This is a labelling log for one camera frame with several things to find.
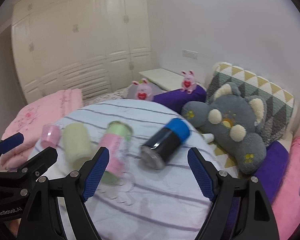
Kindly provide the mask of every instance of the pink rabbit toy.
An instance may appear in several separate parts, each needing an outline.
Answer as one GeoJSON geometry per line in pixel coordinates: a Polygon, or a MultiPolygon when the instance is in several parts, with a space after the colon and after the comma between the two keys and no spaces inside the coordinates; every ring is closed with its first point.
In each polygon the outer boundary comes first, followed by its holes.
{"type": "Polygon", "coordinates": [[[192,70],[189,71],[189,74],[186,71],[181,71],[182,75],[185,77],[181,84],[181,92],[187,91],[188,94],[191,94],[197,88],[197,82],[194,77],[192,70]]]}
{"type": "Polygon", "coordinates": [[[147,100],[147,101],[152,101],[153,100],[153,93],[152,93],[152,88],[149,86],[148,81],[143,78],[141,84],[137,81],[133,81],[132,83],[134,85],[137,85],[137,92],[135,95],[135,99],[139,100],[147,100]]]}

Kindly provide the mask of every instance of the pink blanket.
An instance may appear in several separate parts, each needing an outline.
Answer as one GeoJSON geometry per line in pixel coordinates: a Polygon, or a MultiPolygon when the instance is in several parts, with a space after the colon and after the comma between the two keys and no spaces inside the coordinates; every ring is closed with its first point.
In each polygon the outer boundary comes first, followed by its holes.
{"type": "Polygon", "coordinates": [[[10,170],[25,163],[41,136],[43,125],[55,123],[63,116],[81,107],[83,107],[83,103],[80,89],[60,90],[25,106],[2,136],[4,140],[21,132],[25,140],[18,147],[1,155],[0,164],[10,170]]]}
{"type": "Polygon", "coordinates": [[[272,209],[280,240],[287,240],[300,224],[300,137],[292,142],[286,173],[272,209]]]}

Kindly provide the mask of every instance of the plush toy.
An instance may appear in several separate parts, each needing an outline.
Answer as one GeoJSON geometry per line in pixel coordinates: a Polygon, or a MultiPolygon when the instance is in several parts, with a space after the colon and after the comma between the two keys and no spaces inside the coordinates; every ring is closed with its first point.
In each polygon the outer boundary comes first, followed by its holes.
{"type": "Polygon", "coordinates": [[[215,141],[235,157],[245,174],[255,172],[266,157],[258,134],[266,117],[266,103],[259,96],[241,97],[236,84],[219,88],[208,103],[189,102],[181,114],[195,127],[212,133],[215,141]]]}
{"type": "Polygon", "coordinates": [[[148,81],[145,78],[142,79],[141,84],[137,81],[133,81],[132,83],[138,86],[135,99],[147,101],[153,100],[152,88],[149,86],[148,81]]]}
{"type": "Polygon", "coordinates": [[[192,70],[189,71],[189,74],[186,71],[181,71],[182,75],[185,77],[181,84],[181,92],[187,91],[188,94],[191,94],[197,88],[197,82],[194,77],[192,70]]]}

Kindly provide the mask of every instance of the textured blue pad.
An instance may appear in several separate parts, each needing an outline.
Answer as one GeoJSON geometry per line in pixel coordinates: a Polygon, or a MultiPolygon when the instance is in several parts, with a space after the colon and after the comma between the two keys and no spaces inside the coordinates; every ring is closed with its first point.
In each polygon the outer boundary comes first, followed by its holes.
{"type": "Polygon", "coordinates": [[[109,163],[109,151],[105,149],[95,165],[91,169],[88,177],[84,182],[84,191],[82,193],[82,198],[86,202],[88,198],[92,197],[97,190],[99,182],[102,178],[103,173],[106,170],[106,167],[109,163]]]}
{"type": "Polygon", "coordinates": [[[192,170],[192,173],[197,180],[197,183],[201,189],[202,194],[210,199],[214,200],[213,184],[210,176],[205,168],[202,166],[200,160],[197,158],[193,150],[188,151],[188,164],[192,170]]]}
{"type": "Polygon", "coordinates": [[[3,140],[2,142],[0,142],[0,153],[7,153],[8,151],[23,143],[24,139],[25,138],[23,137],[22,133],[16,133],[10,136],[9,138],[3,140]]]}

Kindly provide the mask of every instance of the white wardrobe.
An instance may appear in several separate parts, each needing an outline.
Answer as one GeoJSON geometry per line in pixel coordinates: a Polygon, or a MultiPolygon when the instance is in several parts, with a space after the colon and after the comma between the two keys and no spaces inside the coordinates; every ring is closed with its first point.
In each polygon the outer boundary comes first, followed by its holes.
{"type": "Polygon", "coordinates": [[[28,103],[60,89],[91,98],[152,69],[146,0],[21,0],[12,47],[28,103]]]}

